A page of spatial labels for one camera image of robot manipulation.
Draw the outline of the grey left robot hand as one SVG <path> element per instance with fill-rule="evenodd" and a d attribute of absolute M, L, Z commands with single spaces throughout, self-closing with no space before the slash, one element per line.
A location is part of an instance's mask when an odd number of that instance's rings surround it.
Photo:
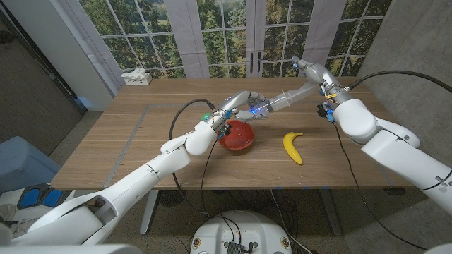
<path fill-rule="evenodd" d="M 238 93 L 228 97 L 222 104 L 220 104 L 218 111 L 224 114 L 224 118 L 228 119 L 231 115 L 235 115 L 236 119 L 243 122 L 253 121 L 258 118 L 256 113 L 251 110 L 239 110 L 239 107 L 248 104 L 249 107 L 265 102 L 266 97 L 251 91 L 239 91 Z"/>

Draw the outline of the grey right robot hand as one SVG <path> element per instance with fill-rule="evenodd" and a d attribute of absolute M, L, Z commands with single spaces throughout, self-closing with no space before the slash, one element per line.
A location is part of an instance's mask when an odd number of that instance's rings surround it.
<path fill-rule="evenodd" d="M 304 72 L 309 81 L 320 85 L 325 92 L 333 87 L 340 87 L 336 77 L 321 64 L 310 63 L 297 56 L 293 56 L 292 61 L 295 68 Z"/>

